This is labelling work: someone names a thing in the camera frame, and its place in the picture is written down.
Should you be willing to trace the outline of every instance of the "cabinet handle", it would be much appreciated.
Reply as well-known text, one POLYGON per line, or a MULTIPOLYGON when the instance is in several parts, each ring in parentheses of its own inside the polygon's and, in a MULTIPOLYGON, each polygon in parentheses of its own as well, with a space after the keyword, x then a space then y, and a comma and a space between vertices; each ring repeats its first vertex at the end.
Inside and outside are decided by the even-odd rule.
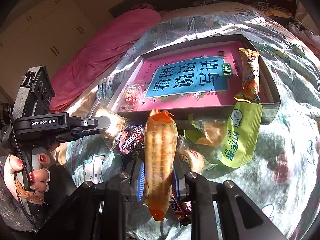
MULTIPOLYGON (((51 48, 50 48, 51 49, 51 48)), ((55 54, 55 55, 57 55, 54 51, 53 51, 53 49, 51 49, 51 51, 55 54)))
POLYGON ((83 34, 82 31, 79 28, 77 28, 77 30, 81 33, 81 35, 83 34))
POLYGON ((57 48, 56 48, 55 46, 52 46, 52 47, 58 52, 58 54, 60 54, 59 51, 57 50, 57 48))

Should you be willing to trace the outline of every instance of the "oreo package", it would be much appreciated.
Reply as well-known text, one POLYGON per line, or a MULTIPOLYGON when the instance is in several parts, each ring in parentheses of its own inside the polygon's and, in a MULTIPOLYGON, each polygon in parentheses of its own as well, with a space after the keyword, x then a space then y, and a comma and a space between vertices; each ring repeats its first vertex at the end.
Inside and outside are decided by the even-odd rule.
POLYGON ((124 130, 119 141, 119 151, 122 156, 122 168, 125 170, 128 163, 136 160, 140 153, 144 154, 143 126, 130 124, 124 130))

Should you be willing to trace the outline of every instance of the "bed sheet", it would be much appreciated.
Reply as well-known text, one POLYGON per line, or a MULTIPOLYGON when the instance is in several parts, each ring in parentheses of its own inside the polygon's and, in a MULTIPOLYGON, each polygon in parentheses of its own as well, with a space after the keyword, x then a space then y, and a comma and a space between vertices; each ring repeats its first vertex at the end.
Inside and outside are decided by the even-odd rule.
MULTIPOLYGON (((135 59, 143 53, 214 35, 246 36, 269 68, 282 103, 274 121, 260 126, 255 155, 249 164, 238 169, 218 165, 203 175, 216 182, 233 180, 287 238, 300 239, 319 212, 320 62, 284 28, 254 11, 246 12, 249 9, 170 18, 151 28, 127 51, 114 72, 100 81, 97 97, 107 104, 135 59)), ((103 145, 100 135, 68 143, 65 167, 78 186, 85 180, 90 163, 93 176, 99 176, 97 182, 108 180, 120 169, 119 156, 103 145)), ((127 203, 127 214, 128 233, 137 239, 191 237, 191 226, 180 227, 172 210, 164 222, 155 222, 143 203, 127 203)), ((219 218, 217 226, 221 237, 219 218)))

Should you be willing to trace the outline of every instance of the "corn-shaped snack wrapper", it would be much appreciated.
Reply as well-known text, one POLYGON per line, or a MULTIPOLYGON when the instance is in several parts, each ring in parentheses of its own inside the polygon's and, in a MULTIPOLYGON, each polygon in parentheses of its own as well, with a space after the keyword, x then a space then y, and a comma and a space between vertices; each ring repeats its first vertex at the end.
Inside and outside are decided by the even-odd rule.
POLYGON ((152 110, 144 129, 146 203, 155 221, 163 221, 171 199, 172 168, 178 131, 168 111, 152 110))

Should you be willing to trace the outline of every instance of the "screw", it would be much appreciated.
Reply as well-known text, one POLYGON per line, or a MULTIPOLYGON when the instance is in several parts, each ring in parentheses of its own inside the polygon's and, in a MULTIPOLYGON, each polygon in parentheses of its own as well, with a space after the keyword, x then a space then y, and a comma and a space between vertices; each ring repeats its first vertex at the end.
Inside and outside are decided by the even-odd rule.
POLYGON ((226 180, 224 183, 223 183, 226 187, 229 187, 229 188, 233 188, 234 187, 234 183, 233 181, 231 180, 226 180))
POLYGON ((187 173, 187 176, 188 176, 190 179, 195 179, 195 178, 198 176, 198 174, 196 174, 196 173, 193 172, 193 171, 190 171, 190 172, 187 173))
POLYGON ((129 177, 129 173, 127 173, 127 172, 121 172, 121 173, 119 173, 119 177, 120 177, 121 179, 126 179, 126 178, 129 177))
POLYGON ((92 187, 93 185, 93 182, 90 180, 87 180, 84 183, 82 183, 82 187, 92 187))

